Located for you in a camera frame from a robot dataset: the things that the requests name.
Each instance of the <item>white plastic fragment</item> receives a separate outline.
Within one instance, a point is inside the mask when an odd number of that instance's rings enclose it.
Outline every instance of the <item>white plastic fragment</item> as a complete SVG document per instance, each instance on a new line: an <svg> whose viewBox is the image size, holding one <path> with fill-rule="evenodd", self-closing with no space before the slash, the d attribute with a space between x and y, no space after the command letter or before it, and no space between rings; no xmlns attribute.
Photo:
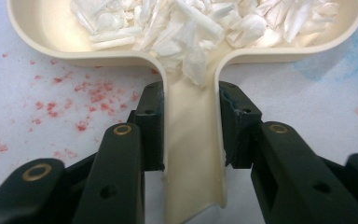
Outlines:
<svg viewBox="0 0 358 224"><path fill-rule="evenodd" d="M294 1L287 11L286 20L283 26L283 38L291 43L296 37L301 26L310 15L310 1L297 0Z"/></svg>
<svg viewBox="0 0 358 224"><path fill-rule="evenodd" d="M135 37L130 36L130 37L122 38L122 39L115 39L115 40L94 43L94 44L91 44L91 47L93 49L109 49L109 48L113 48L113 47L133 44L134 42L135 42Z"/></svg>
<svg viewBox="0 0 358 224"><path fill-rule="evenodd" d="M223 37L224 29L217 22L211 20L195 8L186 5L182 0L175 0L175 4L188 19L194 20L197 25L206 31L213 39L221 39Z"/></svg>

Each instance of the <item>white table surface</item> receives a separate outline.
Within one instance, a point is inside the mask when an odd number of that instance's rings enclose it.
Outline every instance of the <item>white table surface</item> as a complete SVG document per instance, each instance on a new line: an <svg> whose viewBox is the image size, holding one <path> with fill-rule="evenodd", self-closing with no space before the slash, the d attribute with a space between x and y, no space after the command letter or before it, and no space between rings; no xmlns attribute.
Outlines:
<svg viewBox="0 0 358 224"><path fill-rule="evenodd" d="M294 127L320 156L344 164L358 152L358 30L340 46L296 63L236 64L234 83L263 120ZM75 67L42 55L17 36L0 0L0 184L27 161L71 165L96 152L105 129L125 121L146 84L146 67ZM146 223L162 223L161 173L146 174ZM227 168L228 206L188 223L263 223L247 170Z"/></svg>

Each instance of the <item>white plastic piece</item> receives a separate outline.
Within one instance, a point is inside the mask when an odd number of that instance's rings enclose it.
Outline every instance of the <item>white plastic piece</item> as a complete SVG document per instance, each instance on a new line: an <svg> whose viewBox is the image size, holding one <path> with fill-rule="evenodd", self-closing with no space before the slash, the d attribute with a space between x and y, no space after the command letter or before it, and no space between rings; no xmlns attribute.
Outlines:
<svg viewBox="0 0 358 224"><path fill-rule="evenodd" d="M142 33L142 29L139 26L132 26L128 28L123 28L118 31L106 31L98 33L96 35L90 35L89 40L91 42L104 42L114 39L121 39L124 37L137 36Z"/></svg>
<svg viewBox="0 0 358 224"><path fill-rule="evenodd" d="M227 41L235 48L243 48L260 38L266 27L267 22L263 17L256 14L248 15L231 26L234 31L227 35Z"/></svg>
<svg viewBox="0 0 358 224"><path fill-rule="evenodd" d="M122 38L122 39L94 43L91 45L91 47L93 49L110 49L113 47L130 45L130 44L133 44L134 42L135 42L135 37L130 36L130 37Z"/></svg>
<svg viewBox="0 0 358 224"><path fill-rule="evenodd" d="M301 26L310 16L310 2L305 0L293 1L293 4L287 11L286 20L284 21L284 33L283 38L291 43Z"/></svg>
<svg viewBox="0 0 358 224"><path fill-rule="evenodd" d="M224 29L217 22L200 13L195 8L186 5L181 0L174 1L179 10L189 19L194 20L202 30L206 31L211 36L211 38L221 39L223 37Z"/></svg>
<svg viewBox="0 0 358 224"><path fill-rule="evenodd" d="M184 75L189 77L196 85L202 87L206 84L206 59L205 50L200 46L188 49L183 59Z"/></svg>

